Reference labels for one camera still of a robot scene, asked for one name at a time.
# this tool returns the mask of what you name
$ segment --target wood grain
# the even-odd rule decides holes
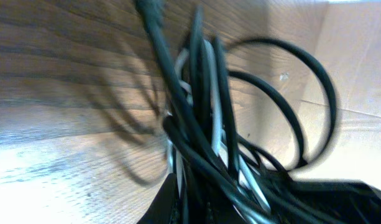
[[[199,2],[165,4],[173,56]],[[326,8],[301,0],[201,3],[206,37],[269,35],[312,53]],[[307,69],[285,52],[244,47],[227,61],[290,98],[303,92]],[[239,132],[267,138],[261,129],[273,104],[238,80],[231,90]],[[135,223],[166,174],[164,100],[132,1],[0,0],[0,223]]]

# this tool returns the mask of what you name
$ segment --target black cable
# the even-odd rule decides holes
[[[158,65],[162,72],[162,77],[170,94],[172,105],[177,112],[178,117],[183,121],[187,130],[188,137],[194,143],[199,153],[210,162],[216,169],[220,170],[227,179],[229,175],[226,168],[220,163],[218,158],[204,136],[202,129],[193,114],[193,110],[188,104],[185,95],[179,85],[178,77],[175,74],[172,58],[168,51],[165,39],[160,26],[162,25],[162,12],[159,1],[138,0],[135,6],[142,17],[144,28],[150,38],[154,49]]]
[[[192,26],[192,32],[189,35],[189,71],[193,97],[192,107],[188,104],[179,85],[172,58],[161,31],[162,6],[158,0],[137,0],[135,3],[139,14],[142,16],[148,37],[151,40],[173,108],[173,117],[168,116],[164,119],[163,128],[175,145],[175,148],[181,152],[184,160],[187,161],[186,164],[189,165],[190,169],[197,172],[200,178],[204,178],[205,181],[220,189],[246,220],[254,220],[258,223],[273,223],[278,221],[276,211],[286,211],[307,223],[336,222],[336,219],[323,212],[316,210],[310,211],[311,208],[308,205],[305,205],[292,194],[292,190],[296,189],[292,189],[294,182],[291,181],[288,170],[266,150],[251,144],[242,136],[238,135],[227,80],[228,71],[224,58],[224,50],[219,38],[215,37],[213,39],[213,49],[216,57],[219,95],[229,158],[228,168],[226,170],[221,158],[218,158],[214,154],[209,145],[210,137],[208,135],[210,131],[208,128],[211,126],[211,97],[209,92],[211,91],[210,86],[212,84],[210,82],[210,71],[207,67],[208,61],[206,60],[207,57],[203,41],[201,8],[198,7],[196,10],[195,22]],[[251,43],[276,45],[289,51],[309,66],[322,83],[330,106],[330,122],[329,131],[323,146],[318,155],[310,162],[315,161],[329,144],[336,124],[335,91],[327,73],[310,54],[281,40],[268,38],[247,39],[236,42],[229,46],[228,49],[230,50],[237,45]],[[284,97],[269,84],[253,75],[242,72],[231,72],[230,75],[260,88],[278,105],[290,123],[298,143],[300,155],[295,168],[305,166],[307,164],[304,158],[305,140],[301,126],[295,113],[285,101]],[[239,150],[238,143],[242,144],[251,152],[257,163]],[[239,178],[239,156],[242,156],[246,164],[248,164],[248,167],[251,167],[250,169],[254,173],[257,183],[260,185],[260,189],[262,189],[269,204],[272,205],[271,213],[269,205],[267,209],[264,207],[265,210],[263,210],[261,206],[263,205],[263,201],[257,202],[253,196],[251,197],[250,192],[243,189],[242,186],[237,183]],[[265,157],[277,171],[267,171],[260,156]]]
[[[210,181],[212,184],[219,187],[237,208],[243,209],[261,223],[273,223],[275,221],[275,219],[266,214],[260,207],[256,206],[254,202],[240,194],[233,183],[230,183],[230,181],[223,178],[216,169],[211,167],[208,162],[186,144],[185,140],[180,136],[175,127],[171,116],[167,116],[164,119],[163,128],[170,137],[172,143],[177,146],[187,163],[189,163],[194,170],[197,170],[201,175],[205,176],[207,181]]]
[[[302,164],[306,164],[306,161],[303,160],[302,158],[302,155],[305,150],[305,140],[303,137],[302,128],[290,104],[287,103],[284,97],[267,82],[263,81],[262,79],[254,75],[250,75],[248,73],[239,72],[239,71],[230,71],[229,75],[231,77],[244,80],[256,86],[257,88],[265,92],[276,103],[276,105],[281,109],[282,113],[286,117],[287,121],[290,123],[290,126],[292,127],[294,134],[296,136],[296,139],[298,141],[299,156],[298,156],[298,164],[296,166],[299,167]]]
[[[229,84],[227,84],[227,69],[224,58],[224,51],[221,41],[215,37],[212,41],[216,57],[216,70],[218,74],[218,87],[221,98],[223,125],[226,133],[227,146],[227,172],[237,180],[239,176],[239,146],[237,144],[237,131],[234,122],[232,101],[229,94]]]
[[[201,73],[201,116],[200,124],[204,133],[209,133],[211,121],[211,71],[209,70],[207,50],[204,41],[201,43],[201,65],[203,72]]]
[[[320,84],[323,87],[323,90],[326,94],[328,105],[329,105],[329,124],[328,124],[328,132],[326,133],[326,138],[323,141],[323,145],[321,146],[321,149],[318,151],[317,155],[315,155],[314,158],[312,158],[312,160],[308,162],[308,164],[315,162],[326,151],[326,148],[328,147],[330,143],[331,137],[334,134],[334,130],[336,127],[336,120],[337,120],[337,112],[336,112],[337,101],[336,101],[335,89],[333,84],[331,83],[331,80],[327,72],[325,71],[323,66],[308,52],[306,52],[305,50],[293,44],[290,44],[288,42],[278,40],[278,39],[251,37],[249,39],[242,39],[235,43],[232,43],[231,45],[227,47],[227,50],[231,50],[234,47],[238,47],[240,45],[245,45],[245,44],[268,44],[268,45],[274,45],[274,46],[280,47],[286,50],[287,52],[290,52],[297,58],[299,58],[306,66],[308,66],[313,71],[313,73],[316,75],[316,77],[320,81]],[[305,165],[307,165],[307,163],[300,161],[298,165],[296,166],[296,168],[303,167]]]
[[[203,41],[203,35],[201,28],[203,27],[203,12],[201,6],[198,6],[195,12],[195,18],[191,27],[190,43],[189,43],[189,78],[190,85],[192,86],[191,94],[193,95],[193,109],[196,117],[202,116],[201,107],[201,77],[198,73],[197,61],[200,56],[201,41]]]

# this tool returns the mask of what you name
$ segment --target black object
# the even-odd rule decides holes
[[[305,138],[301,125],[286,100],[263,80],[244,73],[228,71],[224,48],[219,37],[213,37],[216,57],[223,123],[228,151],[228,169],[213,152],[211,142],[211,99],[209,96],[210,70],[206,66],[206,50],[202,33],[201,7],[197,7],[195,23],[186,47],[190,51],[190,85],[193,95],[191,106],[179,84],[173,60],[161,31],[162,4],[158,0],[136,0],[135,6],[142,17],[151,41],[162,77],[167,86],[173,116],[167,116],[163,127],[171,139],[175,153],[183,158],[184,179],[178,189],[176,175],[169,174],[150,208],[139,223],[381,223],[381,192],[362,183],[297,182],[288,171],[307,166],[326,151],[336,127],[336,94],[328,74],[308,52],[288,42],[270,38],[249,38],[236,42],[231,49],[243,44],[274,45],[305,63],[322,84],[329,105],[328,131],[321,150],[314,158],[304,158]],[[281,109],[298,143],[298,162],[286,169],[265,149],[253,145],[238,135],[234,123],[227,76],[239,78],[263,90]],[[245,146],[253,155],[247,157],[238,148]],[[255,192],[238,183],[239,155],[251,170],[268,208],[256,199]],[[269,160],[276,170],[268,170],[260,157]]]

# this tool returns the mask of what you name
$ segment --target cable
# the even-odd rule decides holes
[[[293,190],[299,189],[296,188],[297,185],[294,187],[294,181],[288,173],[293,169],[287,170],[268,151],[250,143],[237,133],[228,75],[260,88],[280,108],[298,144],[299,156],[294,168],[297,169],[308,164],[305,159],[305,138],[296,114],[284,97],[268,83],[251,74],[238,71],[228,72],[224,58],[225,51],[219,37],[215,36],[212,44],[204,40],[201,7],[196,9],[189,34],[188,49],[180,52],[174,65],[161,31],[162,5],[159,2],[158,0],[136,0],[135,5],[142,16],[146,33],[152,43],[167,86],[172,113],[164,119],[163,128],[176,149],[176,171],[183,174],[181,171],[184,166],[183,158],[186,169],[197,172],[199,174],[197,178],[220,189],[249,223],[278,223],[282,211],[294,214],[302,222],[340,223],[340,220],[313,210],[295,197]],[[310,54],[282,40],[246,39],[230,45],[227,49],[251,43],[275,45],[289,51],[310,67],[322,83],[329,102],[330,120],[328,132],[319,153],[309,161],[309,163],[314,162],[326,150],[336,124],[335,91],[327,73]],[[189,60],[190,83],[181,80],[181,70],[186,69],[184,67],[186,60]],[[217,156],[220,147],[224,148],[221,139],[227,146],[227,168]],[[249,150],[256,162],[242,153],[238,144],[242,144]],[[172,149],[168,152],[169,155],[173,155]],[[265,157],[277,171],[267,170],[260,156]],[[246,182],[242,184],[249,187],[252,194],[240,185],[240,176],[244,176]],[[185,198],[182,200],[185,203],[184,206],[187,206]]]
[[[253,84],[263,92],[265,92],[275,103],[276,105],[281,109],[284,116],[286,117],[287,121],[290,123],[290,126],[292,127],[296,139],[298,141],[298,148],[299,148],[299,156],[298,156],[298,166],[299,164],[305,164],[306,161],[303,160],[302,155],[305,150],[305,140],[303,137],[303,132],[301,129],[301,125],[298,121],[298,118],[296,117],[294,111],[291,109],[290,104],[287,103],[287,101],[284,99],[284,97],[275,90],[272,86],[270,86],[267,82],[261,80],[260,78],[250,75],[245,72],[238,72],[238,71],[230,71],[229,75],[234,78],[238,78],[241,80],[244,80],[246,82],[249,82],[250,84]]]
[[[232,50],[234,47],[238,47],[241,45],[245,44],[267,44],[267,45],[274,45],[277,47],[280,47],[287,52],[290,52],[297,58],[299,58],[306,66],[308,66],[312,72],[316,75],[318,80],[320,81],[320,84],[323,87],[324,93],[327,97],[327,102],[329,105],[329,124],[328,124],[328,132],[326,134],[325,139],[323,140],[323,145],[320,147],[320,150],[318,151],[317,155],[312,158],[308,163],[305,163],[305,158],[302,157],[300,158],[296,168],[303,167],[307,164],[315,162],[318,158],[321,157],[321,155],[326,151],[326,148],[328,147],[331,137],[334,134],[334,130],[336,127],[336,120],[337,120],[337,101],[336,101],[336,94],[335,94],[335,89],[334,86],[323,68],[323,66],[308,52],[306,52],[303,49],[300,49],[299,47],[290,44],[288,42],[278,40],[278,39],[270,39],[270,38],[264,38],[264,37],[259,37],[259,38],[248,38],[248,39],[242,39],[239,40],[229,46],[227,46],[228,51]],[[300,147],[300,150],[302,145],[301,142],[298,142],[298,145]]]
[[[197,170],[201,175],[204,175],[207,179],[213,180],[213,183],[226,193],[228,199],[232,201],[237,208],[240,208],[242,211],[246,212],[246,214],[258,220],[258,222],[274,223],[274,220],[269,218],[265,211],[240,194],[236,190],[235,186],[223,178],[223,176],[216,169],[209,165],[208,162],[206,162],[185,143],[185,140],[180,136],[177,128],[175,127],[171,116],[167,116],[164,119],[163,128],[174,145],[178,147],[178,150],[182,153],[183,157],[190,164],[190,166]]]
[[[216,68],[218,74],[219,95],[221,97],[223,125],[227,141],[227,171],[235,179],[239,176],[239,146],[237,145],[237,131],[234,123],[234,114],[232,102],[229,94],[229,85],[227,84],[227,69],[223,55],[223,47],[219,37],[212,41],[216,57]]]
[[[204,40],[206,44],[208,62],[211,69],[211,94],[213,96],[213,134],[211,140],[211,147],[216,155],[219,154],[222,136],[222,109],[221,99],[219,95],[218,76],[216,74],[215,54],[213,46]]]

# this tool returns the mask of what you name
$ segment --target tangled cables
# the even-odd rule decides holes
[[[288,170],[265,149],[256,146],[236,131],[229,92],[228,77],[248,82],[266,93],[280,108],[290,124],[298,145],[298,162],[294,169],[317,160],[327,148],[336,125],[336,94],[322,65],[308,52],[288,42],[270,38],[240,40],[226,47],[231,50],[245,44],[264,44],[279,47],[299,58],[316,75],[323,87],[329,105],[328,131],[321,149],[314,158],[305,159],[305,139],[296,114],[284,97],[267,82],[254,75],[229,71],[225,50],[218,36],[206,40],[202,33],[202,12],[198,7],[191,32],[176,62],[162,34],[162,6],[159,1],[139,0],[136,7],[152,43],[158,65],[165,81],[170,113],[163,128],[171,142],[169,164],[176,173],[180,195],[186,197],[186,188],[192,187],[182,178],[203,180],[206,188],[219,189],[233,204],[247,223],[278,223],[278,211],[294,214],[307,223],[342,223],[336,217],[316,210],[293,195],[293,184]],[[188,62],[188,77],[182,76]],[[243,145],[252,155],[239,150]],[[227,165],[220,150],[227,151]],[[269,170],[261,161],[266,158],[275,168]],[[203,194],[195,193],[194,200],[203,204]]]

